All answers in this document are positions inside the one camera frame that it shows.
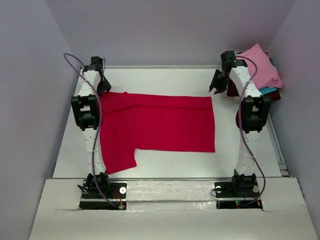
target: dark red cloth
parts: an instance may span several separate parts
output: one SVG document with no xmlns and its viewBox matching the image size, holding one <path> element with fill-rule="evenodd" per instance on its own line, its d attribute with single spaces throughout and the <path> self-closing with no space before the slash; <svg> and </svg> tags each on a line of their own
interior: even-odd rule
<svg viewBox="0 0 320 240">
<path fill-rule="evenodd" d="M 108 174 L 137 166 L 135 149 L 215 152 L 211 97 L 104 92 L 100 101 L 100 143 Z"/>
</svg>

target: white robotic arm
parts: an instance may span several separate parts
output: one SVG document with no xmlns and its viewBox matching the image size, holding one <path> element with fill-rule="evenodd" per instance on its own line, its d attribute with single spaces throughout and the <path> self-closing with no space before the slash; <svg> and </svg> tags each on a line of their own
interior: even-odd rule
<svg viewBox="0 0 320 240">
<path fill-rule="evenodd" d="M 82 130 L 88 160 L 88 176 L 85 184 L 78 187 L 83 193 L 100 191 L 107 193 L 110 191 L 110 181 L 102 158 L 100 136 L 97 134 L 102 116 L 100 116 L 97 96 L 89 85 L 91 84 L 97 93 L 110 91 L 111 85 L 104 76 L 103 59 L 98 56 L 91 57 L 91 64 L 84 66 L 82 75 L 86 81 L 82 84 L 80 91 L 71 98 L 75 123 Z"/>
<path fill-rule="evenodd" d="M 234 82 L 238 94 L 241 94 L 246 87 L 241 102 L 241 112 L 238 112 L 236 117 L 237 126 L 243 132 L 245 142 L 240 139 L 238 162 L 234 168 L 231 182 L 215 183 L 216 186 L 223 188 L 222 191 L 216 191 L 217 197 L 238 198 L 246 196 L 257 185 L 255 162 L 247 146 L 255 155 L 258 137 L 266 125 L 271 101 L 260 93 L 253 81 L 250 81 L 251 77 L 246 61 L 236 59 L 234 51 L 226 51 L 221 54 L 221 61 L 222 71 L 216 70 L 209 92 L 215 88 L 214 94 L 223 93 L 227 89 L 229 81 Z"/>
<path fill-rule="evenodd" d="M 234 82 L 238 93 L 242 93 L 246 83 L 250 79 L 248 68 L 246 66 L 233 67 L 230 71 L 229 78 Z M 253 81 L 250 81 L 245 89 L 244 97 L 251 96 L 252 98 L 260 98 L 261 92 L 256 88 Z M 256 153 L 256 145 L 259 137 L 257 130 L 245 133 L 243 131 L 246 144 L 249 146 L 253 154 Z M 252 156 L 250 155 L 247 147 L 242 139 L 240 139 L 238 162 L 235 166 L 235 170 L 239 175 L 251 176 L 255 173 L 255 165 Z"/>
<path fill-rule="evenodd" d="M 86 72 L 83 72 L 83 76 L 88 82 L 90 82 L 94 86 L 94 89 L 98 88 L 98 84 L 101 81 L 101 77 L 98 71 L 88 70 Z M 80 91 L 76 94 L 76 96 L 80 96 L 80 97 L 88 97 L 88 96 L 94 96 L 94 95 L 95 94 L 92 88 L 86 82 L 82 84 Z M 90 111 L 90 107 L 88 105 L 85 105 L 82 111 Z M 104 164 L 102 153 L 101 153 L 100 136 L 99 136 L 100 134 L 96 136 L 97 129 L 94 129 L 93 127 L 85 128 L 82 131 L 82 134 L 83 134 L 85 146 L 86 146 L 86 153 L 87 153 L 87 160 L 88 160 L 88 173 L 93 174 L 92 153 L 93 153 L 95 138 L 97 138 L 97 141 L 95 144 L 95 153 L 94 153 L 94 170 L 97 174 L 105 173 L 106 166 Z"/>
</svg>

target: white wall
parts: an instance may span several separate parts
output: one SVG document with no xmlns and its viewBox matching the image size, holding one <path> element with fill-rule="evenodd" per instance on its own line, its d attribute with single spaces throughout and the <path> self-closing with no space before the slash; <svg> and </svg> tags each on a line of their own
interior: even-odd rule
<svg viewBox="0 0 320 240">
<path fill-rule="evenodd" d="M 72 52 L 107 65 L 212 65 L 267 49 L 295 0 L 46 0 Z"/>
<path fill-rule="evenodd" d="M 289 172 L 300 179 L 320 237 L 320 1 L 297 0 L 269 48 L 283 79 L 271 109 Z"/>
<path fill-rule="evenodd" d="M 76 82 L 43 0 L 1 1 L 0 32 L 0 239 L 27 240 Z"/>
</svg>

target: white platform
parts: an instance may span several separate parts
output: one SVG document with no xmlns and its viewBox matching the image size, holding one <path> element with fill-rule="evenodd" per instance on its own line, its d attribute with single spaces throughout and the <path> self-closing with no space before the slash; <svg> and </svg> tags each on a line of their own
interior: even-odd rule
<svg viewBox="0 0 320 240">
<path fill-rule="evenodd" d="M 267 178 L 263 211 L 217 210 L 213 181 L 129 181 L 128 210 L 81 210 L 81 183 L 45 182 L 30 240 L 317 239 L 295 178 Z"/>
<path fill-rule="evenodd" d="M 108 68 L 105 76 L 113 92 L 167 96 L 212 96 L 215 118 L 215 153 L 136 150 L 137 167 L 111 174 L 113 179 L 230 178 L 238 160 L 239 130 L 235 118 L 238 99 L 225 93 L 208 94 L 215 69 L 210 68 Z M 79 91 L 83 80 L 77 84 Z M 260 134 L 256 156 L 267 177 L 281 177 L 278 152 L 271 128 Z M 70 111 L 58 155 L 54 178 L 86 178 L 85 141 Z"/>
</svg>

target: purple cable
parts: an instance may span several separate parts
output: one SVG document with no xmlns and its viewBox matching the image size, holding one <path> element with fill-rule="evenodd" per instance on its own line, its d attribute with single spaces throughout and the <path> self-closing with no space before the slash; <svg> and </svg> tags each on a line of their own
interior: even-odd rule
<svg viewBox="0 0 320 240">
<path fill-rule="evenodd" d="M 93 142 L 93 148 L 92 148 L 92 174 L 93 174 L 93 179 L 94 179 L 94 183 L 95 183 L 95 186 L 96 186 L 96 189 L 98 190 L 98 192 L 100 193 L 100 195 L 112 206 L 114 206 L 115 208 L 118 208 L 117 205 L 115 205 L 114 203 L 112 203 L 105 195 L 104 193 L 101 191 L 99 185 L 98 185 L 98 181 L 97 181 L 97 178 L 96 178 L 96 171 L 95 171 L 95 149 L 96 149 L 96 144 L 97 144 L 97 139 L 98 139 L 98 136 L 99 136 L 99 133 L 100 133 L 100 127 L 101 127 L 101 123 L 102 123 L 102 107 L 101 107 L 101 102 L 100 102 L 100 98 L 99 98 L 99 95 L 97 93 L 97 91 L 95 90 L 95 87 L 90 83 L 88 82 L 84 76 L 81 75 L 81 71 L 77 71 L 77 69 L 71 64 L 71 62 L 68 60 L 67 56 L 70 56 L 74 59 L 76 59 L 83 67 L 85 66 L 83 64 L 83 62 L 77 58 L 76 56 L 72 55 L 72 54 L 69 54 L 69 53 L 65 53 L 63 54 L 66 62 L 72 67 L 72 69 L 90 86 L 90 88 L 92 88 L 92 91 L 94 92 L 94 95 L 96 96 L 96 99 L 98 101 L 98 105 L 99 105 L 99 112 L 100 112 L 100 118 L 99 118 L 99 124 L 98 124 L 98 127 L 97 127 L 97 130 L 96 130 L 96 135 L 95 135 L 95 138 L 94 138 L 94 142 Z"/>
<path fill-rule="evenodd" d="M 247 89 L 249 83 L 250 83 L 250 82 L 252 81 L 252 79 L 254 79 L 254 77 L 257 75 L 258 66 L 257 66 L 257 64 L 256 64 L 254 61 L 252 61 L 252 60 L 251 60 L 250 58 L 248 58 L 248 57 L 245 57 L 245 56 L 235 56 L 235 57 L 236 57 L 236 58 L 242 58 L 242 59 L 248 60 L 248 61 L 250 61 L 250 62 L 254 65 L 254 67 L 255 67 L 255 72 L 254 72 L 254 74 L 252 75 L 252 77 L 250 77 L 250 79 L 249 79 L 248 82 L 244 85 L 244 88 L 243 88 L 243 90 L 242 90 L 242 93 L 241 93 L 241 96 L 240 96 L 240 103 L 239 103 L 239 110 L 238 110 L 238 112 L 239 112 L 239 113 L 238 113 L 238 118 L 239 118 L 239 130 L 240 130 L 240 135 L 241 135 L 242 141 L 243 141 L 246 149 L 247 149 L 248 152 L 250 153 L 250 155 L 251 155 L 251 157 L 252 157 L 255 165 L 256 165 L 257 168 L 259 169 L 259 171 L 260 171 L 260 173 L 261 173 L 261 176 L 262 176 L 262 178 L 263 178 L 263 187 L 262 187 L 262 189 L 261 189 L 261 191 L 260 191 L 260 194 L 259 194 L 257 197 L 255 197 L 254 200 L 252 200 L 252 201 L 250 201 L 250 202 L 248 202 L 248 203 L 246 203 L 246 204 L 244 204 L 244 205 L 241 206 L 241 207 L 245 207 L 245 206 L 248 206 L 248 205 L 250 205 L 250 204 L 253 204 L 254 202 L 256 202 L 256 201 L 259 200 L 260 196 L 262 195 L 262 193 L 265 191 L 265 188 L 266 188 L 266 177 L 265 177 L 265 174 L 264 174 L 264 172 L 262 171 L 262 169 L 261 169 L 261 167 L 260 167 L 260 165 L 259 165 L 259 163 L 258 163 L 258 161 L 257 161 L 257 159 L 256 159 L 256 157 L 255 157 L 255 155 L 254 155 L 254 153 L 251 151 L 250 147 L 249 147 L 248 144 L 246 143 L 245 136 L 244 136 L 244 133 L 243 133 L 243 130 L 242 130 L 242 119 L 241 119 L 241 103 L 242 103 L 242 101 L 243 101 L 243 99 L 244 99 L 244 97 L 245 97 L 246 89 Z"/>
</svg>

